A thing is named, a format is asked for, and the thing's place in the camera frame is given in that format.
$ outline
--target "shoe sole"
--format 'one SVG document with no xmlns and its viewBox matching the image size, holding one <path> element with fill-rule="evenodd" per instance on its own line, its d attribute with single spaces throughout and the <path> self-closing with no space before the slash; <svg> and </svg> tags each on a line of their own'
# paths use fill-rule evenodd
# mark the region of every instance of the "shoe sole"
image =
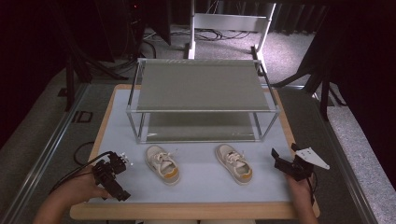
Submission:
<svg viewBox="0 0 396 224">
<path fill-rule="evenodd" d="M 224 168 L 231 174 L 231 176 L 233 177 L 233 180 L 234 180 L 238 185 L 245 186 L 245 185 L 247 185 L 248 183 L 250 183 L 251 179 L 250 179 L 248 182 L 246 182 L 246 183 L 239 181 L 239 180 L 233 175 L 233 172 L 232 172 L 231 170 L 228 169 L 227 165 L 226 165 L 226 164 L 222 161 L 222 159 L 220 158 L 220 157 L 221 157 L 221 153 L 218 153 L 220 147 L 222 147 L 222 146 L 224 146 L 224 145 L 218 146 L 218 147 L 216 148 L 216 150 L 215 150 L 216 158 L 218 158 L 218 161 L 221 163 L 221 165 L 224 166 Z"/>
<path fill-rule="evenodd" d="M 161 148 L 161 147 L 159 147 L 159 146 L 152 146 L 152 147 L 158 147 L 161 151 L 166 152 L 163 148 Z M 164 183 L 165 185 L 174 186 L 175 184 L 177 184 L 178 181 L 180 180 L 180 175 L 178 176 L 178 179 L 177 179 L 175 182 L 173 182 L 173 183 L 167 183 L 167 182 L 165 182 L 165 181 L 163 180 L 163 177 L 162 177 L 160 174 L 157 173 L 157 170 L 155 169 L 155 167 L 153 167 L 153 166 L 149 163 L 149 156 L 148 156 L 148 154 L 147 154 L 147 151 L 149 150 L 149 148 L 146 150 L 146 164 L 148 165 L 148 167 L 152 170 L 152 172 L 154 172 L 154 174 L 155 174 L 156 176 L 158 176 L 158 177 L 163 181 L 163 183 Z"/>
</svg>

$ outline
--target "gray carpet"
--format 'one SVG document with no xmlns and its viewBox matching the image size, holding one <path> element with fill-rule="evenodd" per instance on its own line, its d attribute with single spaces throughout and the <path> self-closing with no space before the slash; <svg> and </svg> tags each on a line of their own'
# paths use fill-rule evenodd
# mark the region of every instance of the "gray carpet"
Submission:
<svg viewBox="0 0 396 224">
<path fill-rule="evenodd" d="M 267 64 L 268 77 L 271 82 L 283 80 L 294 74 L 303 58 L 307 47 L 312 41 L 312 35 L 269 34 L 264 46 L 264 59 Z M 162 41 L 151 42 L 157 50 L 157 58 L 181 59 L 185 56 L 187 36 L 173 36 L 171 47 Z M 241 40 L 218 42 L 197 42 L 196 59 L 252 59 L 251 43 L 257 42 L 257 35 L 249 35 Z M 143 53 L 150 58 L 152 51 L 144 46 Z M 124 73 L 131 77 L 132 71 Z M 306 77 L 295 81 L 294 85 L 304 85 Z M 26 206 L 21 210 L 18 223 L 30 223 L 38 206 L 45 200 L 49 189 L 63 174 L 76 167 L 73 162 L 74 150 L 81 144 L 93 141 L 97 135 L 102 117 L 105 113 L 109 96 L 115 83 L 103 74 L 95 74 L 94 81 L 86 90 L 78 105 L 78 111 L 93 113 L 90 123 L 70 123 L 62 141 L 57 146 L 46 172 L 41 176 L 34 193 Z M 46 147 L 57 123 L 67 116 L 63 112 L 65 99 L 57 97 L 60 88 L 64 87 L 64 72 L 55 77 L 38 99 L 29 116 L 20 128 L 13 134 L 0 151 L 0 214 L 5 214 L 16 197 L 23 179 Z M 319 186 L 317 200 L 321 210 L 320 223 L 362 223 L 359 213 L 353 203 L 347 185 L 337 167 L 337 161 L 332 154 L 329 138 L 324 130 L 323 120 L 318 114 L 318 101 L 302 91 L 281 89 L 279 94 L 288 115 L 290 127 L 296 142 L 301 147 L 314 148 L 332 169 L 324 171 L 317 169 Z M 90 154 L 90 146 L 81 151 L 80 158 L 86 160 Z M 64 216 L 64 223 L 79 223 Z M 104 221 L 81 223 L 105 223 Z M 260 220 L 258 223 L 297 223 L 296 220 Z"/>
</svg>

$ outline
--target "gray panel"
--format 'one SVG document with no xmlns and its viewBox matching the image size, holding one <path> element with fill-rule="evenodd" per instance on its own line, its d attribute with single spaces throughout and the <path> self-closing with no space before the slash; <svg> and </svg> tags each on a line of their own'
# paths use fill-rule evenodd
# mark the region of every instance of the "gray panel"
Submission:
<svg viewBox="0 0 396 224">
<path fill-rule="evenodd" d="M 139 112 L 270 110 L 253 61 L 147 61 Z"/>
</svg>

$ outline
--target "cable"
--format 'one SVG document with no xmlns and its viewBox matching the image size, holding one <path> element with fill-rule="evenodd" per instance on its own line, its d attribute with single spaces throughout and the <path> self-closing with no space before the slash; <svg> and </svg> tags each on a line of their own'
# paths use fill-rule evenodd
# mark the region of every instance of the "cable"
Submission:
<svg viewBox="0 0 396 224">
<path fill-rule="evenodd" d="M 67 175 L 65 175 L 64 177 L 62 177 L 58 182 L 56 182 L 56 184 L 52 187 L 52 189 L 49 191 L 49 194 L 51 194 L 53 191 L 55 191 L 57 188 L 59 188 L 63 183 L 65 183 L 66 181 L 69 181 L 77 176 L 75 176 L 76 173 L 80 172 L 82 169 L 84 169 L 85 167 L 91 165 L 92 163 L 94 163 L 95 161 L 101 159 L 102 157 L 104 157 L 107 154 L 110 154 L 110 151 L 104 152 L 102 154 L 100 154 L 99 156 L 95 157 L 94 159 L 88 161 L 87 163 L 85 163 L 84 165 L 74 169 L 73 171 L 71 171 L 70 173 L 68 173 Z"/>
<path fill-rule="evenodd" d="M 315 172 L 313 172 L 313 175 L 314 175 L 314 178 L 315 178 L 315 187 L 314 188 L 312 188 L 312 184 L 311 184 L 311 181 L 309 180 L 309 177 L 306 179 L 306 182 L 308 182 L 308 186 L 309 186 L 309 189 L 311 191 L 311 203 L 312 204 L 314 204 L 314 202 L 315 202 L 314 193 L 317 190 L 317 186 L 318 186 L 318 176 L 317 176 L 317 174 Z"/>
<path fill-rule="evenodd" d="M 73 160 L 74 160 L 74 162 L 75 162 L 76 164 L 78 164 L 78 165 L 84 165 L 84 163 L 78 161 L 78 159 L 77 159 L 77 153 L 78 153 L 79 150 L 82 149 L 83 147 L 85 147 L 85 146 L 87 146 L 87 145 L 89 145 L 89 144 L 93 144 L 93 143 L 94 143 L 94 142 L 87 142 L 87 143 L 84 143 L 84 144 L 82 144 L 81 146 L 79 146 L 79 147 L 75 150 L 75 152 L 73 153 Z"/>
<path fill-rule="evenodd" d="M 157 50 L 155 49 L 154 45 L 152 45 L 151 43 L 149 43 L 146 40 L 143 40 L 143 43 L 149 45 L 152 49 L 152 54 L 153 54 L 153 58 L 156 59 L 157 58 Z"/>
</svg>

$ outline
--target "metal frame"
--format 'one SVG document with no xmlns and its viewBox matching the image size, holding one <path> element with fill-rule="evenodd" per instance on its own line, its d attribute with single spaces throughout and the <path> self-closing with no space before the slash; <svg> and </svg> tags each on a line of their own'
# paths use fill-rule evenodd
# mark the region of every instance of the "metal frame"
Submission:
<svg viewBox="0 0 396 224">
<path fill-rule="evenodd" d="M 195 29 L 217 29 L 217 30 L 237 30 L 248 32 L 259 32 L 261 37 L 259 43 L 252 46 L 252 54 L 255 59 L 262 61 L 262 72 L 267 73 L 265 61 L 262 56 L 262 47 L 271 25 L 271 20 L 276 7 L 275 3 L 269 4 L 271 12 L 266 17 L 235 16 L 195 13 L 195 0 L 191 0 L 191 39 L 189 45 L 189 59 L 195 58 Z"/>
</svg>

